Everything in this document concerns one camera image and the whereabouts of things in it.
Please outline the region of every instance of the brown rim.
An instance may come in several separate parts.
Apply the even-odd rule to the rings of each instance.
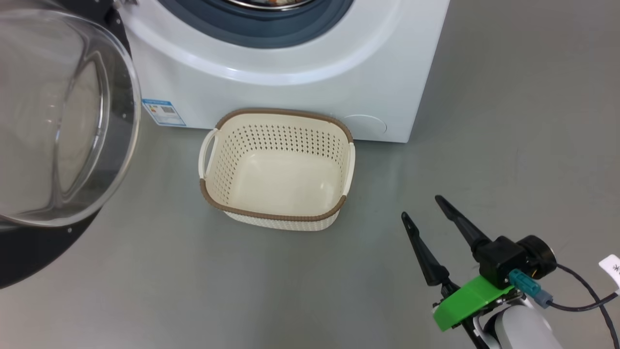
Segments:
[[[255,217],[255,218],[287,220],[287,221],[295,221],[295,222],[317,222],[319,220],[324,220],[329,217],[332,217],[336,212],[340,210],[340,208],[342,208],[342,206],[345,204],[345,201],[347,200],[346,195],[341,196],[340,200],[338,200],[338,203],[336,203],[336,206],[334,206],[331,210],[323,214],[320,214],[320,215],[278,215],[278,214],[264,214],[264,213],[240,210],[234,207],[222,205],[216,202],[215,200],[213,200],[213,198],[209,195],[209,192],[206,190],[206,182],[203,178],[200,178],[200,191],[202,192],[202,196],[205,197],[206,201],[209,204],[211,204],[213,207],[219,210],[222,210],[222,211],[240,214],[240,215],[247,215],[249,217]]]
[[[275,108],[248,108],[248,109],[239,109],[234,112],[230,112],[224,116],[215,128],[218,130],[222,129],[222,126],[226,123],[226,121],[232,119],[233,117],[241,114],[276,114],[276,115],[287,115],[287,116],[299,116],[299,117],[307,117],[308,119],[316,119],[330,122],[342,129],[342,131],[347,136],[347,140],[349,143],[353,143],[353,136],[351,136],[351,131],[348,130],[347,126],[342,123],[342,121],[338,119],[334,119],[333,117],[325,116],[322,114],[316,114],[313,112],[304,112],[304,111],[292,111],[287,109],[275,109]]]
[[[234,112],[230,112],[226,116],[224,116],[218,122],[218,124],[215,125],[215,128],[220,130],[222,126],[226,123],[226,121],[241,114],[277,114],[277,115],[286,115],[286,116],[307,117],[309,119],[327,121],[327,122],[330,122],[338,126],[347,136],[347,140],[349,141],[349,143],[353,142],[353,137],[351,136],[351,132],[348,130],[347,126],[345,126],[345,124],[343,124],[341,121],[334,119],[333,117],[329,117],[329,116],[325,116],[321,114],[316,114],[312,112],[304,112],[304,111],[293,111],[293,110],[287,110],[287,109],[272,109],[272,108],[239,109]],[[258,213],[258,212],[246,211],[246,210],[236,209],[234,207],[222,205],[216,202],[211,197],[211,195],[209,195],[209,192],[206,190],[206,181],[203,178],[200,178],[200,191],[202,192],[202,196],[205,197],[206,201],[209,204],[211,204],[213,207],[220,209],[222,211],[226,211],[226,212],[230,212],[234,214],[240,214],[240,215],[247,215],[249,217],[256,217],[256,218],[262,218],[262,219],[287,220],[287,221],[295,221],[295,222],[317,222],[319,220],[327,219],[333,216],[336,212],[338,212],[340,208],[342,208],[342,206],[345,204],[345,201],[347,200],[346,195],[341,196],[340,200],[338,200],[338,203],[336,203],[336,205],[331,210],[321,215],[306,215],[306,216],[304,215],[277,215],[277,214],[263,214],[263,213]]]

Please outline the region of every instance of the gray floor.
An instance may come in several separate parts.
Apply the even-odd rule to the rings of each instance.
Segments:
[[[440,333],[399,220],[457,283],[475,273],[444,194],[490,236],[536,234],[615,291],[620,253],[617,1],[453,1],[411,141],[359,142],[351,195],[317,233],[261,229],[198,190],[205,131],[147,118],[126,181],[59,260],[0,290],[3,348],[472,348]],[[590,303],[556,272],[557,302]],[[620,301],[609,305],[620,326]],[[611,348],[599,312],[545,310],[567,348]]]

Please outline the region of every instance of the white washing machine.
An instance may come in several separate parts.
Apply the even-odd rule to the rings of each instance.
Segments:
[[[407,142],[449,0],[139,0],[120,9],[143,104],[212,129],[247,107]]]

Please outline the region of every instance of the plastic basket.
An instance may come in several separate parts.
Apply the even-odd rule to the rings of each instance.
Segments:
[[[354,167],[353,137],[343,123],[282,109],[228,114],[205,137],[198,159],[200,189],[211,205],[238,221],[286,230],[330,226]]]

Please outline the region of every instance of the connector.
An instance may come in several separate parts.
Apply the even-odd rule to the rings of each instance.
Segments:
[[[512,286],[532,297],[534,302],[536,302],[543,309],[549,307],[549,301],[553,301],[552,295],[543,290],[541,286],[534,281],[534,279],[530,278],[518,269],[514,269],[508,274],[508,281]]]

